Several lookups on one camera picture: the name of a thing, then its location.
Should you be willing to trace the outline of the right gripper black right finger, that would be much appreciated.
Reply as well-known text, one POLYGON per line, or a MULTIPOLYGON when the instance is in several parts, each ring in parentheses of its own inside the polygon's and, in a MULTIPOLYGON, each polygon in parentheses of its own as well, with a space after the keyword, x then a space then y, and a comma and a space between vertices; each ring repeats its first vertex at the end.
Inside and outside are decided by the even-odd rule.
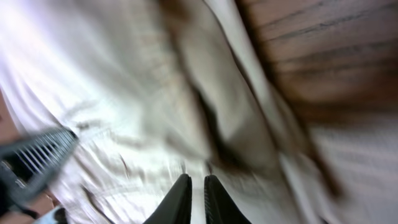
POLYGON ((251 224, 217 176, 205 177, 204 191, 206 224, 251 224))

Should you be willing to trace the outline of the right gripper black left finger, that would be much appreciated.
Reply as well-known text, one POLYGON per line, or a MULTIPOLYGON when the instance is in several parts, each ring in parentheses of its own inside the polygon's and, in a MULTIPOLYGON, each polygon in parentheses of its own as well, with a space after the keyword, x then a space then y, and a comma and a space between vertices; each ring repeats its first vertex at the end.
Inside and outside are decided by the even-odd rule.
POLYGON ((143 224, 190 224, 191 213, 192 179, 182 174, 143 224))

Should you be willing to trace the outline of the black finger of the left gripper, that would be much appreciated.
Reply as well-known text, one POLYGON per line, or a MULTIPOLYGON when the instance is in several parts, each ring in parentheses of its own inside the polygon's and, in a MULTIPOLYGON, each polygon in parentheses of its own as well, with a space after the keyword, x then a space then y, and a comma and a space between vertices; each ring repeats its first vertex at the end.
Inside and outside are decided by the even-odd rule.
POLYGON ((55 178, 72 154, 78 137, 68 129, 50 129, 1 146, 1 186, 6 200, 32 200, 55 178))

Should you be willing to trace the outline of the beige cotton shorts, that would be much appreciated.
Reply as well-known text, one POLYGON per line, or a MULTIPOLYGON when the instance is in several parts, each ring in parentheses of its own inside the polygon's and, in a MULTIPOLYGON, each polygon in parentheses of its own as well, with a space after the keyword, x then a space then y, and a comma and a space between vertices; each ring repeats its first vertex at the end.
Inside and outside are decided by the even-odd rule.
POLYGON ((21 134, 80 141, 50 184, 70 223, 143 223, 182 174, 251 223, 396 223, 397 121, 304 128, 232 1, 2 1, 1 92, 21 134))

